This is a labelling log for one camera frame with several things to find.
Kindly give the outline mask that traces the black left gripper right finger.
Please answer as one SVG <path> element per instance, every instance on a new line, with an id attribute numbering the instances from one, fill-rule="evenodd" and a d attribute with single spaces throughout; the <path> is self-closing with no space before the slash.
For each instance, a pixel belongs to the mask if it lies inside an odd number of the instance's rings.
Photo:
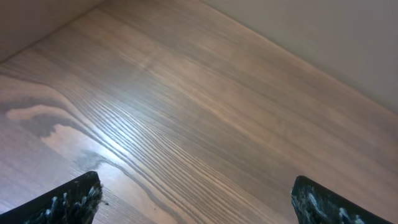
<path id="1" fill-rule="evenodd" d="M 291 191 L 299 224 L 391 224 L 304 175 Z"/>

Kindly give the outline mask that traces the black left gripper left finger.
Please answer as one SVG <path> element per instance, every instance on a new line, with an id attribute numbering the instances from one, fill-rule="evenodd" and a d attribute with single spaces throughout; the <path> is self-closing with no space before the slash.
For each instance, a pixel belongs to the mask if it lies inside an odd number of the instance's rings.
<path id="1" fill-rule="evenodd" d="M 89 171 L 1 214 L 1 224 L 92 224 L 102 197 L 98 173 Z"/>

